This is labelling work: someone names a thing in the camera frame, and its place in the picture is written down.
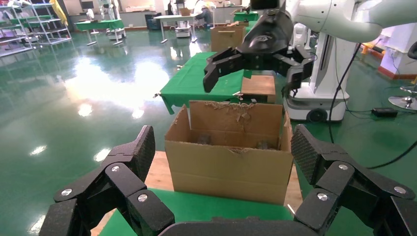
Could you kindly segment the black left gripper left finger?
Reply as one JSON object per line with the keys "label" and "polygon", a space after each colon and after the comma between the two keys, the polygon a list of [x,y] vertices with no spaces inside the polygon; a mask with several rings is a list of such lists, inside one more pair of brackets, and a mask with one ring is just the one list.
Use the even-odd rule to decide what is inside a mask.
{"label": "black left gripper left finger", "polygon": [[40,235],[89,236],[113,209],[135,234],[161,234],[175,216],[145,184],[154,155],[154,130],[145,125],[134,141],[114,147],[98,168],[54,195]]}

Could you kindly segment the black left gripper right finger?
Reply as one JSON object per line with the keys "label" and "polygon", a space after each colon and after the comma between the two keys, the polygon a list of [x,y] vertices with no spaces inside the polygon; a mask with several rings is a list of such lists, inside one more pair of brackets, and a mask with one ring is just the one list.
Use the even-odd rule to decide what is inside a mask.
{"label": "black left gripper right finger", "polygon": [[299,124],[291,153],[313,187],[294,220],[323,236],[341,208],[351,210],[376,236],[414,236],[417,204],[410,188],[358,164],[341,146],[316,139]]}

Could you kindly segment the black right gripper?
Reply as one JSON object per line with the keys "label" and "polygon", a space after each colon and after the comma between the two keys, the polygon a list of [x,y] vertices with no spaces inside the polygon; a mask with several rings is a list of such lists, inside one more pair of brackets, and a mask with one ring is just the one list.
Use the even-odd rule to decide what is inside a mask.
{"label": "black right gripper", "polygon": [[220,77],[242,69],[273,70],[286,79],[282,96],[295,97],[302,81],[312,75],[314,60],[302,46],[288,51],[293,27],[287,12],[277,11],[260,17],[238,50],[228,47],[207,58],[204,91],[210,93]]}

